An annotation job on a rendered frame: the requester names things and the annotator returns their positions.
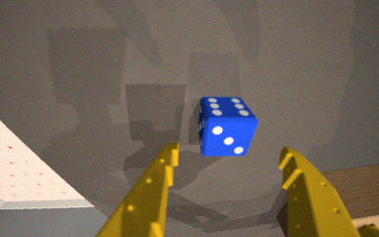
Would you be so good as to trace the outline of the blue die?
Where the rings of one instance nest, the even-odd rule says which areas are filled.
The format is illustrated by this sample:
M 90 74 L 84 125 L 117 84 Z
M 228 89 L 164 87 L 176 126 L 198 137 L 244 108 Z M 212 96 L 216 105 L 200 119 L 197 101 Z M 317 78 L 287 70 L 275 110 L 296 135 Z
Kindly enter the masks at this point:
M 198 121 L 201 154 L 245 156 L 258 122 L 241 98 L 201 98 Z

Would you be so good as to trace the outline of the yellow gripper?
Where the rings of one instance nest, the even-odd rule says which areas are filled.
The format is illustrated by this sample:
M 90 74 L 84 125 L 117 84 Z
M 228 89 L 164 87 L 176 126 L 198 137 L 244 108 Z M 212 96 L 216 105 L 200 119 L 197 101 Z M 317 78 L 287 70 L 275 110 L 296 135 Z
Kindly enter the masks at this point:
M 95 237 L 164 237 L 178 159 L 179 143 L 168 143 Z M 278 168 L 287 190 L 287 237 L 360 237 L 335 188 L 303 155 L 283 147 Z

